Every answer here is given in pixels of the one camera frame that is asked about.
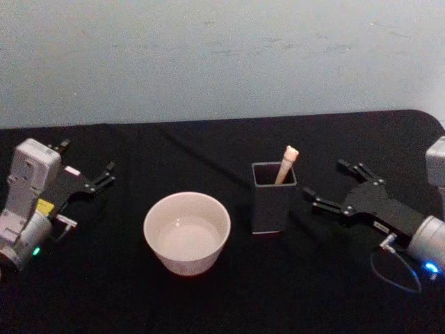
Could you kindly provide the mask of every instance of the table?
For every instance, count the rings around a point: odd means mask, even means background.
[[[70,138],[63,163],[94,177],[110,160],[116,183],[65,213],[78,228],[45,244],[19,278],[0,286],[0,328],[23,333],[438,333],[444,284],[419,271],[423,293],[370,270],[384,238],[312,214],[295,191],[286,231],[250,232],[252,162],[297,147],[298,186],[341,201],[356,185],[337,159],[364,162],[388,192],[422,214],[442,216],[427,183],[425,152],[444,129],[420,111],[91,125],[0,131],[0,200],[13,148],[31,137]],[[167,271],[145,243],[143,220],[158,200],[199,191],[226,206],[232,231],[214,267],[194,278]]]

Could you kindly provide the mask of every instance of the yellow label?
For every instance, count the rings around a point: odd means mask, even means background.
[[[53,203],[50,203],[50,202],[47,202],[46,200],[41,200],[41,199],[39,199],[39,201],[37,201],[37,210],[40,211],[45,216],[48,216],[53,208],[54,208]]]

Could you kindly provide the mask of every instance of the bowl rim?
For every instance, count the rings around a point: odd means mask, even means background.
[[[214,250],[212,250],[209,254],[206,254],[204,256],[199,256],[197,258],[192,258],[190,260],[181,260],[181,259],[177,259],[177,258],[172,258],[170,256],[166,256],[165,254],[163,254],[162,251],[160,251],[157,247],[155,247],[149,240],[149,236],[147,233],[147,224],[148,224],[148,219],[150,214],[154,211],[154,209],[159,206],[162,202],[168,201],[168,200],[172,200],[175,197],[180,197],[180,196],[188,196],[188,195],[198,195],[201,196],[203,198],[206,198],[207,200],[210,200],[211,202],[214,202],[215,204],[217,204],[217,206],[219,206],[219,208],[221,208],[223,214],[225,215],[225,218],[227,220],[227,231],[224,235],[224,237],[222,238],[221,242],[218,244],[217,247],[215,247]],[[225,242],[227,241],[227,239],[229,238],[229,234],[230,234],[230,230],[232,229],[232,222],[230,221],[230,215],[229,212],[227,211],[227,209],[225,208],[225,206],[216,198],[209,196],[205,193],[199,193],[196,191],[181,191],[179,193],[173,193],[169,196],[166,196],[162,199],[160,199],[159,201],[157,201],[156,203],[154,203],[154,205],[150,208],[150,210],[148,210],[148,213],[145,215],[145,219],[144,219],[144,226],[143,226],[143,232],[144,232],[144,237],[145,237],[145,241],[147,242],[148,246],[157,254],[159,254],[160,256],[164,257],[165,259],[171,260],[171,261],[177,261],[177,262],[192,262],[192,261],[198,261],[198,260],[203,260],[206,257],[216,253],[219,249],[221,249]]]

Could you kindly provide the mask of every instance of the white label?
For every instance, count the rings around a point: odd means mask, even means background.
[[[81,173],[81,172],[79,172],[77,169],[74,169],[73,167],[69,167],[69,166],[66,166],[66,167],[65,167],[65,170],[66,170],[67,172],[70,172],[71,174],[76,175],[76,176],[79,176],[79,174]]]
[[[383,226],[382,224],[380,224],[377,221],[374,222],[374,227],[378,228],[380,231],[383,231],[385,233],[389,233],[389,228],[386,228],[385,226]]]

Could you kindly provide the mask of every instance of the cable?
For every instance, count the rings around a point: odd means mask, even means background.
[[[394,252],[393,254],[402,262],[402,264],[410,271],[412,274],[412,277],[416,281],[417,289],[410,289],[409,287],[403,286],[401,284],[398,284],[394,282],[393,280],[390,280],[386,277],[384,277],[381,273],[378,272],[374,265],[374,254],[378,251],[379,248],[373,250],[371,253],[371,256],[369,257],[369,262],[371,263],[371,269],[373,270],[373,273],[379,277],[381,280],[385,281],[386,283],[389,283],[393,285],[394,287],[398,287],[399,289],[402,289],[405,292],[409,292],[412,294],[420,294],[422,292],[422,284],[420,283],[419,277],[417,277],[416,272],[411,268],[411,266],[401,257],[397,252]]]

